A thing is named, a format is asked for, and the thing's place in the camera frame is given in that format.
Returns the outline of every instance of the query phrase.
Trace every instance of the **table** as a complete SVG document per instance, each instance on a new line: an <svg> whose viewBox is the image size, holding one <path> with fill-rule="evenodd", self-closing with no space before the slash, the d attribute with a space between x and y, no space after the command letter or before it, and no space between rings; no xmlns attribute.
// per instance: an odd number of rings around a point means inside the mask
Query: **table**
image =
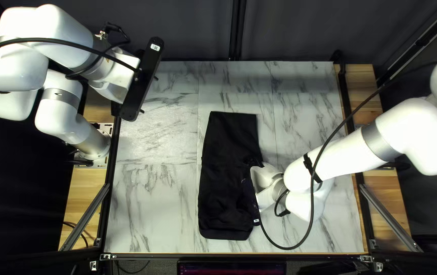
<svg viewBox="0 0 437 275"><path fill-rule="evenodd" d="M349 90L350 90L351 105L353 108L355 108L356 102L357 103L361 102L362 96L364 96L364 94L366 94L365 96L367 97L367 94L371 93L371 90L375 87L374 73L372 70L372 66L370 66L370 65L349 65L347 67L347 79L348 79L348 86L349 86ZM169 83L171 83L172 81L168 81L167 83L164 82L164 86L160 89L168 89L168 90L171 89L172 90L173 85L169 85ZM371 119L372 120L376 115L379 115L381 113L381 105L379 104L379 99L376 99L376 101L374 103L376 103L376 104L368 103L368 105L365 106L363 111L358 113L355 116L355 120L357 123L359 122L360 119L364 119L364 120ZM109 106L108 102L106 102L105 104L95 104L95 105L87 104L87 109L85 111L85 117L87 117L87 119L89 119L91 121L103 122L102 120L99 120L101 118L98 118L98 117L94 118L96 120L92 120L91 116L92 115L94 116L94 114L96 113L95 111L100 112L100 114L109 114L109 111L108 111L109 107L108 106ZM89 192L83 191L83 188L81 188L81 187L89 184L89 185L95 186L96 189L99 189L99 186L101 186L101 184L103 184L103 181L104 181L104 176L101 176L101 175L100 175L101 180L99 182L96 180L96 178L98 177L98 175L96 175L96 174L99 172L95 172L95 180L90 181L89 177L84 176L83 174L84 173L91 174L91 172L81 172L80 170L81 169L75 169L75 172L74 172L73 182L71 184L71 190L70 190L70 197L68 200L68 208L67 208L67 215L66 215L67 221L77 222L77 220L78 220L78 213L77 213L78 210L77 209L80 208L79 216L81 216L81 214L86 209L85 207L83 207L85 202L88 205L89 202L94 197L94 195L91 196L91 194L89 194ZM383 201L383 202L386 202L386 201L398 202L398 204L391 203L390 205L386 205L386 206L392 212L392 214L394 214L395 218L397 218L398 221L403 226L405 226L405 228L407 228L405 209L403 208L403 201L401 199L398 181L396 180L396 173L393 173L393 171L366 172L365 179L366 179L366 182L368 185L372 185L372 187L375 188L375 192L379 196L381 201ZM389 188L386 188L386 187L385 188L377 188L377 186L379 186L380 183L389 184ZM375 235L379 235L380 240L383 238L383 233L385 233L385 235L386 235L386 232L390 231L390 229L387 228L386 226L378 224L376 219L373 221L373 225L374 225ZM81 247L81 243L82 243L82 241L79 240L78 243L76 244L75 248ZM362 250L364 250L364 251L367 250L365 240L363 240L363 249Z"/></svg>

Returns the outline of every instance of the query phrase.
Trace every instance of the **black pants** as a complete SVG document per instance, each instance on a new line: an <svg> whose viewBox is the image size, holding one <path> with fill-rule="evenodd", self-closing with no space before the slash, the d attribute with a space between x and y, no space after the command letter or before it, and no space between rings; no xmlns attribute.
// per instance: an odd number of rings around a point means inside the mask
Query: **black pants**
<svg viewBox="0 0 437 275"><path fill-rule="evenodd" d="M256 115L210 112L201 163L200 234L246 240L259 217L250 180L250 167L263 163Z"/></svg>

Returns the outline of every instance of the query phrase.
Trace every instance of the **dark backdrop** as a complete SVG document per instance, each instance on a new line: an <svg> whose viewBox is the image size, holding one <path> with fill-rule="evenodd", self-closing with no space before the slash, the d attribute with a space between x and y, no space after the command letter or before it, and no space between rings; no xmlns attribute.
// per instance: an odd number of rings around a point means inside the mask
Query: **dark backdrop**
<svg viewBox="0 0 437 275"><path fill-rule="evenodd" d="M55 4L97 33L107 21L132 39L132 52L150 37L166 44L164 59L218 59L229 51L232 0L1 0L3 7Z"/></svg>
<svg viewBox="0 0 437 275"><path fill-rule="evenodd" d="M3 7L53 3L92 31L124 27L130 50L151 36L163 59L226 59L233 0L0 0ZM435 19L437 0L249 0L244 60L328 60L341 49L350 63L386 68Z"/></svg>

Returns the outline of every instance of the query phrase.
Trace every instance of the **black fabric wall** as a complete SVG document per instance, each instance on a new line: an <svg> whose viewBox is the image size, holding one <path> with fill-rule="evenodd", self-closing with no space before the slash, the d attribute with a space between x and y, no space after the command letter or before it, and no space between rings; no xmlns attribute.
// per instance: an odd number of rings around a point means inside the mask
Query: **black fabric wall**
<svg viewBox="0 0 437 275"><path fill-rule="evenodd" d="M151 36L166 42L163 59L228 57L233 0L0 0L3 7L53 3L91 31L105 21L124 27L129 50ZM328 60L386 68L437 18L437 0L249 0L244 60Z"/></svg>
<svg viewBox="0 0 437 275"><path fill-rule="evenodd" d="M229 51L232 0L0 0L3 7L52 3L94 33L107 21L132 39L131 52L159 36L166 44L163 59L218 59Z"/></svg>
<svg viewBox="0 0 437 275"><path fill-rule="evenodd" d="M244 59L328 60L381 66L437 10L437 0L248 1Z"/></svg>
<svg viewBox="0 0 437 275"><path fill-rule="evenodd" d="M0 119L0 256L59 246L72 173L64 160L72 156L61 140L35 128L34 115Z"/></svg>

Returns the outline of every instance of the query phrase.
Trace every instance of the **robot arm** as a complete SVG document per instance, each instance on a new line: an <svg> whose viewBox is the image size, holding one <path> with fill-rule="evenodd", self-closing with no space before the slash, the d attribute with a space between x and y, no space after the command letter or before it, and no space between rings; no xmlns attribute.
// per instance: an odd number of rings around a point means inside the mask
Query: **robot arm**
<svg viewBox="0 0 437 275"><path fill-rule="evenodd" d="M48 70L49 58L73 72L84 71L81 75L88 79L93 89L117 103L124 102L135 78L136 70L129 68L138 68L140 59L118 47L111 47L105 32L91 34L52 4L7 9L0 19L0 42L16 38L68 41L105 52L127 64L125 67L111 58L100 58L95 53L56 43L27 42L0 47L0 91L9 92L0 93L0 118L25 120L31 113L38 90L43 88L35 117L36 127L73 145L86 159L105 157L110 147L108 134L94 128L77 113L81 84L66 79L62 73ZM157 67L159 60L151 65ZM150 81L145 84L148 89Z"/></svg>
<svg viewBox="0 0 437 275"><path fill-rule="evenodd" d="M85 159L99 159L110 148L110 136L100 133L78 114L83 87L75 80L47 71L44 93L35 115L35 127L56 136L84 153Z"/></svg>
<svg viewBox="0 0 437 275"><path fill-rule="evenodd" d="M431 76L431 89L437 105L437 66ZM306 154L312 163L321 147ZM401 154L407 155L422 174L437 175L437 107L434 103L423 98L405 100L372 124L330 142L316 168L323 185L317 191L319 184L314 181L314 219L323 212L333 178L374 169ZM277 171L268 174L264 168L251 169L256 190L261 190L259 185L265 188L257 193L260 209L275 203L288 189L281 203L302 219L310 219L311 175L304 161L304 157L295 160L286 168L283 178L275 181L271 181L270 176Z"/></svg>

